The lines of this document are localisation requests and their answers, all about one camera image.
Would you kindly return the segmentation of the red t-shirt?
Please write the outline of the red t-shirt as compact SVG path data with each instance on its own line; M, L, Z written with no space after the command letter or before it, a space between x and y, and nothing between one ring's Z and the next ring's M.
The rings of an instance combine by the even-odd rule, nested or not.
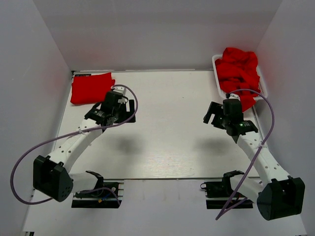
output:
M115 84L112 73L100 75L74 76L70 102L73 105L85 105L102 102L106 93Z

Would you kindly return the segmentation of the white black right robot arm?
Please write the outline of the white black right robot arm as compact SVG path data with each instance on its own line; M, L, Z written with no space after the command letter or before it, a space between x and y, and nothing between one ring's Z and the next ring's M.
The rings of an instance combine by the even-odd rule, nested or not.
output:
M302 212L304 182L299 177L293 178L275 160L269 149L263 146L258 128L252 121L244 120L238 99L225 99L222 104L211 102L203 122L225 130L247 155L262 181L258 183L243 178L242 171L227 172L219 186L212 183L208 185L208 197L243 196L257 205L265 220Z

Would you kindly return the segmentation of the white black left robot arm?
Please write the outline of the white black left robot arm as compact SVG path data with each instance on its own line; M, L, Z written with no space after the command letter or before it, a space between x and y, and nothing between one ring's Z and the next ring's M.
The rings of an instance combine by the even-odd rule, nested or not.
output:
M103 193L103 176L93 171L72 174L70 171L85 149L104 131L127 122L135 122L135 98L126 97L126 87L118 86L106 93L105 99L92 106L74 134L46 157L33 162L33 187L62 202L71 193Z

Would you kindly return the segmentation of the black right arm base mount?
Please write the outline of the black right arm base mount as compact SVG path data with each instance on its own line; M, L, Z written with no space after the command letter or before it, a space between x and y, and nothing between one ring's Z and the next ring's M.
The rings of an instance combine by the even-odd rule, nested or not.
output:
M229 195L223 189L222 181L207 181L200 185L200 189L205 192L206 196L206 208L207 209L221 209L225 202L228 200ZM227 208L232 205L239 203L245 197L240 193L237 193L231 202L228 204ZM236 206L236 209L251 209L253 208L253 203L250 200L246 200L240 205Z

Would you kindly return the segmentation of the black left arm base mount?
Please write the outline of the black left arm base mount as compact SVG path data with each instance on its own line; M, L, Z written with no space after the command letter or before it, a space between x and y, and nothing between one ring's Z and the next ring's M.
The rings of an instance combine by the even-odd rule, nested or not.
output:
M72 199L72 208L113 208L120 207L124 194L123 181L105 181L103 187L111 189L101 189L92 193L75 193Z

